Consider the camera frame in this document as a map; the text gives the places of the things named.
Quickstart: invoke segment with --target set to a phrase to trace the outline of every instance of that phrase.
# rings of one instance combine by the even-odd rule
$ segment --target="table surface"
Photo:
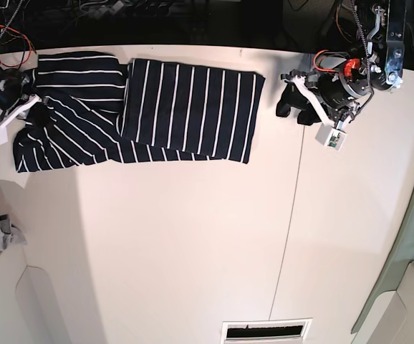
[[[0,147],[0,203],[25,231],[28,264],[52,278],[72,342],[211,344],[222,321],[313,317],[308,342],[350,343],[413,190],[414,72],[405,71],[400,90],[376,92],[336,152],[314,139],[318,125],[275,116],[279,75],[298,68],[302,54],[196,46],[43,53],[78,49],[122,63],[253,70],[266,83],[248,165],[109,161],[17,174],[11,144]]]

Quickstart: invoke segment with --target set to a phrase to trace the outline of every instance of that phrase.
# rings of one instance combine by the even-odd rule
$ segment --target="striped shirt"
[[[264,78],[99,52],[40,55],[33,107],[14,140],[18,172],[121,163],[247,163]]]

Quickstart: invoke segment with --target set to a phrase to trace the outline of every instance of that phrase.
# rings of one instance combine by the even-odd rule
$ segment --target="vent grille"
[[[224,322],[220,344],[302,343],[312,319]]]

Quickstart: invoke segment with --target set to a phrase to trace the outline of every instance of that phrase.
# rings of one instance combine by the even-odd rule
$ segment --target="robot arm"
[[[287,117],[291,108],[300,109],[298,123],[322,122],[317,140],[339,150],[347,136],[343,123],[362,112],[375,89],[393,90],[403,82],[405,3],[377,0],[355,6],[355,0],[350,0],[359,39],[345,52],[317,53],[310,72],[282,75],[290,87],[277,105],[277,116]],[[320,66],[333,57],[342,62],[333,68]]]

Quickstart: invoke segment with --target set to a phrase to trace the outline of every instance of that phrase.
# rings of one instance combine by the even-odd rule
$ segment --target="red wire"
[[[29,60],[29,58],[30,58],[30,54],[31,54],[31,52],[32,52],[32,48],[33,48],[33,46],[32,46],[32,42],[30,42],[30,40],[29,40],[29,38],[27,38],[27,36],[25,35],[25,34],[22,34],[21,32],[19,32],[18,30],[15,30],[15,29],[13,29],[12,27],[7,27],[7,29],[8,30],[10,30],[10,31],[13,31],[13,32],[15,32],[15,33],[17,33],[17,34],[20,34],[26,41],[27,41],[27,44],[29,45],[29,54],[27,55],[27,57],[25,58],[25,60],[22,62],[22,65],[24,64],[24,63],[26,63],[28,60]],[[19,66],[19,63],[18,64],[16,64],[16,65],[14,65],[14,66],[9,66],[9,65],[7,65],[7,64],[4,64],[3,62],[0,62],[3,66],[5,66],[5,67],[8,67],[8,68],[15,68],[15,67],[18,67]]]
[[[320,56],[321,54],[323,54],[324,52],[327,52],[327,51],[328,50],[325,49],[325,50],[321,50],[321,51],[319,51],[318,53],[315,54],[314,61],[313,61],[314,67],[315,67],[316,70],[319,70],[320,72],[332,72],[332,73],[334,73],[334,72],[336,72],[335,70],[328,69],[328,68],[321,68],[321,67],[319,67],[317,65],[317,58],[318,58],[318,56]]]

